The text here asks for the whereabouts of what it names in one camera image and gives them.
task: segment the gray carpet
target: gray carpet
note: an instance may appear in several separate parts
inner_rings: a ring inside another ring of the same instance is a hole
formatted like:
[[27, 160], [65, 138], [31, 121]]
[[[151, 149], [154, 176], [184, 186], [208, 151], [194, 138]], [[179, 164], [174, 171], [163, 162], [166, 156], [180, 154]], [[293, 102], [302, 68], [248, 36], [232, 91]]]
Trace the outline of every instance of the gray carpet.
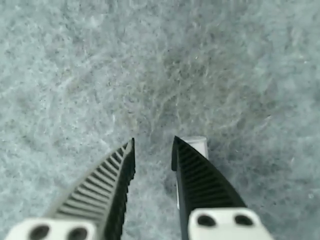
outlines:
[[319, 13], [318, 0], [2, 0], [0, 238], [135, 137], [122, 239], [179, 239], [171, 144], [203, 135], [277, 240], [318, 240]]

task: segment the screw hole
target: screw hole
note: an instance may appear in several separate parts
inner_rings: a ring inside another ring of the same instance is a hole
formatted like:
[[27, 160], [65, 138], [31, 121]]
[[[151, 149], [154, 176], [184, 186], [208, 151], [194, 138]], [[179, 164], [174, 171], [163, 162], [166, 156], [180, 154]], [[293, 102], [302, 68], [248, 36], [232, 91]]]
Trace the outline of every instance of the screw hole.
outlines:
[[201, 215], [198, 217], [198, 224], [205, 227], [213, 227], [216, 225], [216, 222], [208, 215]]
[[42, 240], [48, 235], [49, 230], [47, 225], [37, 226], [31, 231], [29, 238], [30, 240]]
[[69, 235], [68, 240], [85, 240], [87, 238], [88, 232], [83, 227], [78, 227], [73, 229]]
[[236, 224], [238, 225], [242, 225], [242, 226], [252, 226], [254, 223], [252, 222], [252, 220], [245, 216], [245, 215], [237, 215], [234, 218]]

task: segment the mounting hole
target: mounting hole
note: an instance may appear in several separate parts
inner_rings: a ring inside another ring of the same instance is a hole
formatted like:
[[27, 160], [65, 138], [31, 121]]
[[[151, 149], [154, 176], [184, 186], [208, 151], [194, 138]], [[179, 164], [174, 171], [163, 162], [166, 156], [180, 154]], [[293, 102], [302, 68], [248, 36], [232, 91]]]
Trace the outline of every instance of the mounting hole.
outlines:
[[49, 230], [47, 225], [37, 226], [31, 231], [29, 238], [30, 240], [42, 240], [48, 235]]
[[88, 232], [83, 227], [78, 227], [73, 229], [69, 235], [67, 240], [85, 240], [87, 238]]
[[215, 220], [208, 215], [200, 215], [198, 217], [198, 224], [205, 227], [213, 227], [216, 225]]
[[253, 221], [245, 215], [237, 215], [235, 216], [234, 220], [236, 224], [242, 226], [252, 226], [254, 224]]

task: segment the carpet fiber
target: carpet fiber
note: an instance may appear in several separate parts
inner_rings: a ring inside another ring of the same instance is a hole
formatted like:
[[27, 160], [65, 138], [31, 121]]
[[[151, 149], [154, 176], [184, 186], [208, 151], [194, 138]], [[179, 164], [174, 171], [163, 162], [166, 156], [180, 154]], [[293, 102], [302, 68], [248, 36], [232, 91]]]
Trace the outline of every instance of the carpet fiber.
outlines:
[[123, 240], [178, 240], [174, 135], [277, 240], [320, 235], [320, 1], [2, 0], [0, 238], [136, 140]]

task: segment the gripper jaw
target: gripper jaw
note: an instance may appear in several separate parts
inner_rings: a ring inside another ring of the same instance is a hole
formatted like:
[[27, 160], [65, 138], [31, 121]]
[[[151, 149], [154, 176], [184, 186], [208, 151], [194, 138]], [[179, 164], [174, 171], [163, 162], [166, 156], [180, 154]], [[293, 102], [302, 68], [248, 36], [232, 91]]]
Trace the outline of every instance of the gripper jaw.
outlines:
[[135, 141], [132, 139], [86, 172], [44, 217], [90, 221], [96, 226], [99, 239], [120, 239], [128, 187], [135, 172]]

